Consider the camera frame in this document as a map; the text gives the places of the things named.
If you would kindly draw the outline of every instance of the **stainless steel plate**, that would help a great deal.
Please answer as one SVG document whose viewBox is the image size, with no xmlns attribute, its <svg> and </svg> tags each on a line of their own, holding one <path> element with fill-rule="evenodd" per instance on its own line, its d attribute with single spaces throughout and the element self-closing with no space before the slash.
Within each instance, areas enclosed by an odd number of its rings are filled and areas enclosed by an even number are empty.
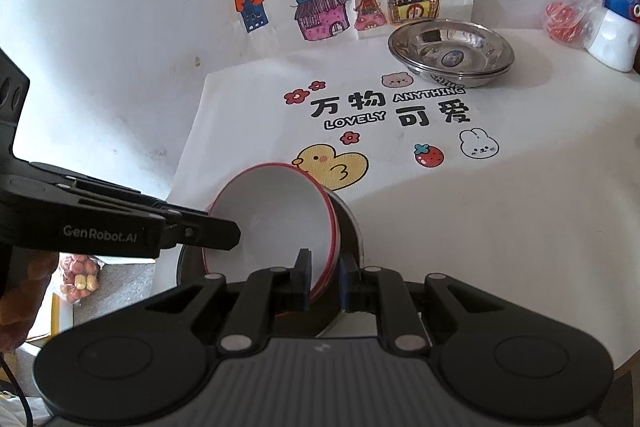
<svg viewBox="0 0 640 427">
<path fill-rule="evenodd" d="M 414 71 L 464 83 L 506 73 L 515 60 L 510 44 L 483 26 L 451 20 L 407 24 L 394 31 L 389 50 Z"/>
</svg>

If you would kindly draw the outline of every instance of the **metal plate stack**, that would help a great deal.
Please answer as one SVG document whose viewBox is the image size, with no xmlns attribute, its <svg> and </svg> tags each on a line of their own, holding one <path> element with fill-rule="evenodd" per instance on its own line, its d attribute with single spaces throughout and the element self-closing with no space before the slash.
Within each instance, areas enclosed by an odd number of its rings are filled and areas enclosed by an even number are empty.
<svg viewBox="0 0 640 427">
<path fill-rule="evenodd" d="M 391 54 L 418 76 L 441 76 L 464 87 L 484 86 L 509 71 L 515 60 L 503 36 L 448 19 L 402 26 L 388 44 Z"/>
</svg>

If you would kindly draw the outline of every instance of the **screw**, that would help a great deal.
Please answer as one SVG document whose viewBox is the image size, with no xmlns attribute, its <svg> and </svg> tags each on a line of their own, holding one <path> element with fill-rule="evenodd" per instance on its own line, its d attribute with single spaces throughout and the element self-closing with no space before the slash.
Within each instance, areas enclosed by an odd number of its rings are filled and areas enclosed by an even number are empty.
<svg viewBox="0 0 640 427">
<path fill-rule="evenodd" d="M 251 339 L 246 335 L 227 335 L 220 340 L 220 346 L 227 351 L 244 351 L 252 344 Z"/>
<path fill-rule="evenodd" d="M 403 351 L 418 351 L 426 347 L 427 341 L 418 335 L 400 335 L 396 338 L 394 344 Z"/>
</svg>

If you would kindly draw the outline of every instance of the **red object in bag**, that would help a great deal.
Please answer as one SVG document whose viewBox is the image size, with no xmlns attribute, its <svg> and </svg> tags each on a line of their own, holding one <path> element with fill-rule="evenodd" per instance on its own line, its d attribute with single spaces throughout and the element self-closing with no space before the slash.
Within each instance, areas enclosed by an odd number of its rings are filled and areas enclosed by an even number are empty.
<svg viewBox="0 0 640 427">
<path fill-rule="evenodd" d="M 582 34 L 580 16 L 571 6 L 552 1 L 546 5 L 546 14 L 548 18 L 545 20 L 544 29 L 553 40 L 562 44 L 572 44 Z"/>
</svg>

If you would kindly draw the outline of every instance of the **pink house drawing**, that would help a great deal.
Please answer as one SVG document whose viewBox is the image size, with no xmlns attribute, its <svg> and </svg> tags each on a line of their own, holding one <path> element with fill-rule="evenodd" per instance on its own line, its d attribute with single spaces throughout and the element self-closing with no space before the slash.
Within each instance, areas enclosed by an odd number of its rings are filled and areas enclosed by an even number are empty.
<svg viewBox="0 0 640 427">
<path fill-rule="evenodd" d="M 294 19 L 307 41 L 321 41 L 349 27 L 346 0 L 296 0 Z"/>
</svg>

